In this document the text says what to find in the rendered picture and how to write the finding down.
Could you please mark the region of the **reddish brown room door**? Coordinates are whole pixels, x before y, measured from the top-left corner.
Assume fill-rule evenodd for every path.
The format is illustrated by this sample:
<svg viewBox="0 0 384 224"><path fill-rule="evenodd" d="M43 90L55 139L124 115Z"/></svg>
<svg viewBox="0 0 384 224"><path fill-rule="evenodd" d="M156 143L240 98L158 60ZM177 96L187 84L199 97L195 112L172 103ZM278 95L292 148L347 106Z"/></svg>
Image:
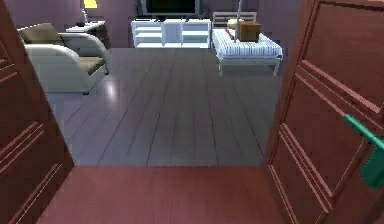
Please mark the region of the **reddish brown room door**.
<svg viewBox="0 0 384 224"><path fill-rule="evenodd" d="M303 0L264 160L283 224L384 224L345 114L384 136L384 0Z"/></svg>

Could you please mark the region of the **white slatted chair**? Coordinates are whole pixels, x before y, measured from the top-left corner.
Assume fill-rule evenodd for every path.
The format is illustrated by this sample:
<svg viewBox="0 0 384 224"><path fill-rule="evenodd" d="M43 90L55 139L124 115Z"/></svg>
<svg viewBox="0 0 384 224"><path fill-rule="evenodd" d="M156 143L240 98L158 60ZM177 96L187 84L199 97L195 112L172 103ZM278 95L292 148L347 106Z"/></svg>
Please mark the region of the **white slatted chair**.
<svg viewBox="0 0 384 224"><path fill-rule="evenodd" d="M256 12L241 12L240 16L237 16L236 12L213 12L212 13L212 25L213 27L226 27L229 19L242 19L246 21L255 21L257 18Z"/></svg>

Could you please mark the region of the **brown cardboard box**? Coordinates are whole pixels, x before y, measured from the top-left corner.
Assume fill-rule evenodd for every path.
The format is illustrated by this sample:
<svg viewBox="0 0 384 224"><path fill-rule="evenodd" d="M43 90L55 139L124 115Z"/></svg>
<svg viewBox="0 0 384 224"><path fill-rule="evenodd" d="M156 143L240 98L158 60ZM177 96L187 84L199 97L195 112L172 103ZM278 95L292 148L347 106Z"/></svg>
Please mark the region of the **brown cardboard box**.
<svg viewBox="0 0 384 224"><path fill-rule="evenodd" d="M240 21L237 28L237 39L241 42L257 42L261 24L257 21Z"/></svg>

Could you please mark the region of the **white television shelf unit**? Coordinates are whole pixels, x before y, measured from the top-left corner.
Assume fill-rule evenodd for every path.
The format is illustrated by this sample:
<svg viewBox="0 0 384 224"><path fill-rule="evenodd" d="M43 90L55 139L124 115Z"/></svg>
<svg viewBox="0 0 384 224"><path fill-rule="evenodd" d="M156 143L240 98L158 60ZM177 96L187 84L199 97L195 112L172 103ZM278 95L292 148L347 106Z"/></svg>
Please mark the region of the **white television shelf unit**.
<svg viewBox="0 0 384 224"><path fill-rule="evenodd" d="M141 19L131 28L135 48L211 47L210 19Z"/></svg>

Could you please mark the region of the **black television set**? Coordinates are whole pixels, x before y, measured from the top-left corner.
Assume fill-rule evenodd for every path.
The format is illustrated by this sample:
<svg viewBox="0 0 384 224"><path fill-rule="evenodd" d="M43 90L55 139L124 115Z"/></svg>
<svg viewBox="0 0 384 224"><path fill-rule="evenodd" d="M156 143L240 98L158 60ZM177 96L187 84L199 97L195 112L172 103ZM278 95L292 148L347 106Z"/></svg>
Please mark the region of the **black television set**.
<svg viewBox="0 0 384 224"><path fill-rule="evenodd" d="M200 11L200 0L141 0L143 13L151 16L190 16Z"/></svg>

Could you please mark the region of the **yellow shade table lamp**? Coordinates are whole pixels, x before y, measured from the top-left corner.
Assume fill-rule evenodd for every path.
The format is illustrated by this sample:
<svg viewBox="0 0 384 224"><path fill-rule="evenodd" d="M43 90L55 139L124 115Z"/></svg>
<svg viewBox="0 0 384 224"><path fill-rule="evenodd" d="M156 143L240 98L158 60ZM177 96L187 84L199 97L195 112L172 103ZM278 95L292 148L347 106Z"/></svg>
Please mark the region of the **yellow shade table lamp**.
<svg viewBox="0 0 384 224"><path fill-rule="evenodd" d="M97 8L97 0L80 0L80 12L85 23L89 22L88 12Z"/></svg>

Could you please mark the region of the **dark side table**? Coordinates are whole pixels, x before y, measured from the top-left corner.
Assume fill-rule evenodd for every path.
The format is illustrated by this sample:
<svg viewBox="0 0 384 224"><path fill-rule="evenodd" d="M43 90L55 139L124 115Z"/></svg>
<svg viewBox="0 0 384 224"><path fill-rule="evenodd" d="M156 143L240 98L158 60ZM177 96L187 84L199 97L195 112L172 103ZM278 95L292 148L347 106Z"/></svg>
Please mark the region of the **dark side table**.
<svg viewBox="0 0 384 224"><path fill-rule="evenodd" d="M77 23L75 26L67 28L68 33L87 33L97 37L106 49L111 47L108 30L104 21L91 21L89 23Z"/></svg>

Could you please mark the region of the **white slatted coffee table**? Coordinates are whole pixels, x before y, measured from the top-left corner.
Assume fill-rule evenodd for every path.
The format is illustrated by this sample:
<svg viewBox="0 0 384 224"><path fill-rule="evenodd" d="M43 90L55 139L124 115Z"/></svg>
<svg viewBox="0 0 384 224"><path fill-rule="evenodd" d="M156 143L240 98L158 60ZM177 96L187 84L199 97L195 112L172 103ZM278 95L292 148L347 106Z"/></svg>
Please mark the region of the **white slatted coffee table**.
<svg viewBox="0 0 384 224"><path fill-rule="evenodd" d="M268 65L273 66L273 75L277 76L283 60L282 47L263 33L257 42L234 40L234 30L214 28L212 43L219 61L220 74L225 65Z"/></svg>

